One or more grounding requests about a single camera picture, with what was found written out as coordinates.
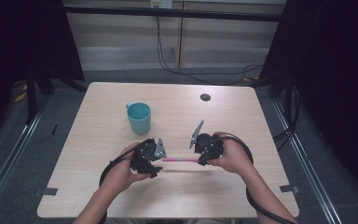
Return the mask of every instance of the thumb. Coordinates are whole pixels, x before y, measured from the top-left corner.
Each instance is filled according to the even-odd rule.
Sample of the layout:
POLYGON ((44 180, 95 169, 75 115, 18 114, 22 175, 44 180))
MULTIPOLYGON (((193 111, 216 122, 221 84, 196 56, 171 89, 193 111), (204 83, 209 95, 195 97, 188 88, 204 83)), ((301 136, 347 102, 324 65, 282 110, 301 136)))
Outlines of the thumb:
POLYGON ((131 176, 131 182, 137 182, 137 181, 141 181, 147 178, 150 178, 150 174, 136 174, 136 175, 132 175, 131 176))
POLYGON ((220 166, 220 160, 219 159, 208 160, 207 162, 208 162, 208 164, 210 164, 212 166, 220 166))

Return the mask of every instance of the hand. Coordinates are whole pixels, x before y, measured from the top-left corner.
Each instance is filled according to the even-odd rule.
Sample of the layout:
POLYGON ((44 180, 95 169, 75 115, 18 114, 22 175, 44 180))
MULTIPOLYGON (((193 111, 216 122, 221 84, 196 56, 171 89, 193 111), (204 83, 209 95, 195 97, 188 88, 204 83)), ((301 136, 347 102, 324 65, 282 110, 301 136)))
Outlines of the hand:
MULTIPOLYGON (((221 132, 216 132, 214 134, 219 135, 220 137, 226 136, 221 132)), ((209 160, 208 164, 213 166, 220 166, 228 172, 240 174, 243 172, 249 165, 253 166, 249 157, 246 155, 243 147, 232 139, 223 140, 224 152, 221 158, 209 160)))
MULTIPOLYGON (((135 147, 139 143, 135 142, 124 148, 120 155, 127 152, 129 149, 135 147)), ((106 175, 101 188, 107 189, 109 192, 119 194, 126 190, 130 185, 136 181, 141 181, 150 177, 150 174, 133 174, 131 171, 131 158, 133 152, 123 157, 123 161, 115 165, 106 175)))

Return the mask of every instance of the blue mug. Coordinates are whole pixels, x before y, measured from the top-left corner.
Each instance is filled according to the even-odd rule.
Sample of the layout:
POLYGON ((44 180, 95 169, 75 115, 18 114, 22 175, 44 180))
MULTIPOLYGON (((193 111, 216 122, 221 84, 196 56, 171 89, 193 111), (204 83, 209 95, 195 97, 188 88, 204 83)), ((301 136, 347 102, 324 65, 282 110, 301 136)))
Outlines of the blue mug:
POLYGON ((127 103, 127 117, 132 130, 138 135, 147 134, 150 131, 151 110, 144 103, 127 103))

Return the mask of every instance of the white wall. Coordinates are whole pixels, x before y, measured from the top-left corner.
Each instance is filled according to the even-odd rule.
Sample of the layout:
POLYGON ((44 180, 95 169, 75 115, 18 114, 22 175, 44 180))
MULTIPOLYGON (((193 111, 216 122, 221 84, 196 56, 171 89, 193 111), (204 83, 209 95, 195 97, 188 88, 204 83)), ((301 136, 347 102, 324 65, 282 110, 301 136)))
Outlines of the white wall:
MULTIPOLYGON (((65 4, 150 7, 150 1, 76 1, 65 4)), ((187 0, 173 8, 281 14, 282 0, 187 0)), ((160 67, 154 17, 67 14, 84 70, 160 67)), ((164 59, 169 67, 242 67, 262 63, 276 22, 159 18, 164 59)))

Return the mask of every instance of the wooden table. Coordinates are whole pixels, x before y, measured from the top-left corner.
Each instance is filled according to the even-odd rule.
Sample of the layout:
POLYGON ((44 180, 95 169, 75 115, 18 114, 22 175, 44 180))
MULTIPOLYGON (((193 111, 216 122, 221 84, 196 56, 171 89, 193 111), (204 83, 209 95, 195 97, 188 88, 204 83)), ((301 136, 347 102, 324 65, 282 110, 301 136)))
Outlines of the wooden table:
MULTIPOLYGON (((201 120, 205 120, 201 133, 224 131, 243 140, 253 153, 256 169, 298 216, 293 193, 281 193, 280 186, 289 183, 252 88, 130 83, 89 86, 48 182, 48 188, 58 189, 57 194, 44 195, 37 214, 77 217, 98 188, 104 167, 135 141, 161 137, 169 157, 197 158, 199 154, 188 145, 201 120), (202 101, 203 93, 211 95, 211 100, 202 101), (126 114, 128 102, 151 106, 148 134, 132 132, 126 114)), ((237 175, 195 162, 153 164, 164 168, 158 177, 137 182, 118 195, 109 207, 109 217, 256 217, 237 175)))

